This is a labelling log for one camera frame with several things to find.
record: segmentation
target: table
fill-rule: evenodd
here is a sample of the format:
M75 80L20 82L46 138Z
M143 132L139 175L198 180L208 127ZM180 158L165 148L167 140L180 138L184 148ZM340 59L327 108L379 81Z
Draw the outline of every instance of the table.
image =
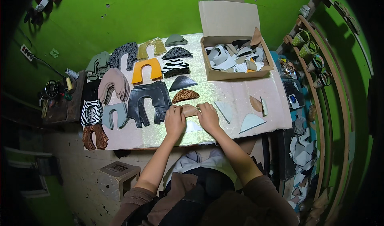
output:
M79 72L79 77L76 80L76 89L71 94L72 100L68 101L63 97L60 97L59 106L54 108L48 108L47 114L43 118L43 124L54 124L54 123L69 123L80 120L80 113L83 96L84 82L86 80L86 72L82 70Z
M209 102L214 105L214 101L222 101L229 104L232 107L233 117L230 124L228 124L218 108L214 107L218 111L220 126L231 138L241 138L260 133L271 132L277 129L287 129L292 127L292 121L290 116L290 109L286 98L284 86L281 82L280 75L276 69L275 63L273 63L274 70L271 71L263 78L259 79L238 79L238 80L224 80L224 81L207 81L204 60L201 52L200 39L203 34L188 34L184 35L184 38L188 41L188 44L181 47L190 51L193 54L193 58L182 58L189 64L191 73L187 75L198 85L189 87L200 94L198 99L179 102L176 105L191 104L197 105L199 103ZM147 48L149 58L154 57L154 47L149 46ZM163 55L156 57L160 65L163 67L166 61L161 59ZM128 54L124 55L121 59L121 71L127 77L129 83L132 81L133 71L126 71L126 60ZM143 84L150 84L153 81L150 79L151 67L145 66L142 69ZM162 79L166 83L169 89L173 81L177 76L168 79ZM172 99L178 91L169 93ZM260 96L266 101L269 114L263 117L262 112L255 111L249 101L249 95L259 99ZM116 97L116 94L112 95L109 105L120 103L120 99ZM117 124L117 113L113 114L114 129L110 130L103 125L103 129L108 136L108 146L106 150L133 150L133 149L149 149L160 146L164 137L166 136L166 129L164 123L160 125L154 124L154 107L152 107L151 99L144 99L145 109L151 123L148 127L136 128L135 121L130 119L126 126L119 129ZM244 133L239 133L241 124L244 117L248 113L254 113L259 117L262 117L266 123L252 128ZM199 124L199 119L194 117L187 118L189 121ZM209 135L206 131L194 131L182 134L176 146L187 146L192 144L212 143L215 139Z

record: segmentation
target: hand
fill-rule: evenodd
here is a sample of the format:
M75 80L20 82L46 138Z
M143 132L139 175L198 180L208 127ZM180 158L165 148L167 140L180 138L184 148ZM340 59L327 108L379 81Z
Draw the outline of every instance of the hand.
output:
M205 102L204 104L198 104L196 107L200 108L201 112L197 112L200 125L211 135L220 130L220 124L218 123L218 115L216 109L212 104Z
M185 129L185 115L181 112L182 107L172 105L166 112L165 125L167 137L177 141Z

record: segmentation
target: forearm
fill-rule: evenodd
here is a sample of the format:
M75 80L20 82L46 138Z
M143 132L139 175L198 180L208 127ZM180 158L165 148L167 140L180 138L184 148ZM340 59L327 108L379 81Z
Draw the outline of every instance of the forearm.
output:
M160 147L156 150L150 161L145 166L134 188L145 188L157 193L160 182L166 169L169 154L176 140L166 136Z
M239 177L243 186L250 180L262 176L262 172L258 169L247 153L237 145L221 128L212 132L212 136L221 146L225 156L228 158L233 170Z

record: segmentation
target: white thread spool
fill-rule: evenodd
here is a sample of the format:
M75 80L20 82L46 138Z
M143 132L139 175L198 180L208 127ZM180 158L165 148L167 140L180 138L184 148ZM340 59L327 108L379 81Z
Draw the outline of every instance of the white thread spool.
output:
M79 77L79 74L73 71L72 69L66 69L65 73L67 75L70 75L72 78L77 79Z

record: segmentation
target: electrical cord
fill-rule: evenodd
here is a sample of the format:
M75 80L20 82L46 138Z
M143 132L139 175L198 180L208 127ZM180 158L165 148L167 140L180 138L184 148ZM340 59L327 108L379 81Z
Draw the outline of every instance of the electrical cord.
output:
M44 61L44 60L42 60L42 59L39 59L38 57L36 57L36 56L33 56L33 58L34 59L36 59L36 60L40 60L40 61L42 61L43 63L45 63L46 65L48 65L51 69L53 69L53 70L55 70L55 68L54 67L52 67L51 65L49 65L46 61ZM61 77L63 77L63 78L65 78L65 76L64 75L62 75L62 74L60 74L60 72L59 71L57 71L57 70L55 70L55 72L56 73L58 73L59 75L61 75Z
M24 35L24 37L29 41L29 43L31 44L31 47L30 47L30 49L31 49L31 48L32 48L32 42L31 42L31 40L28 38L28 36L25 35L25 33L21 30L21 28L18 27L17 29L18 29L18 30ZM20 47L22 46L21 44L19 44L19 43L15 40L15 38L13 38L13 40L14 40ZM42 61L44 64L46 64L46 65L49 66L51 69L53 69L56 73L58 73L60 76L62 76L63 78L65 78L64 75L60 74L59 71L55 70L55 68L52 67L51 65L49 65L46 61L44 61L44 60L42 60L42 59L39 59L39 58L36 57L36 56L33 56L33 58L36 59L36 60L40 60L40 61Z
M31 40L28 38L28 36L25 35L25 33L21 30L21 28L18 27L17 29L18 29L18 30L23 34L23 36L29 41L29 43L30 43L30 45L31 45L31 47L30 47L29 49L31 50L31 49L32 49L32 42L31 42ZM15 43L17 43L18 46L20 46L20 47L22 46L21 44L19 44L19 42L16 41L15 38L13 38L13 41L15 41Z

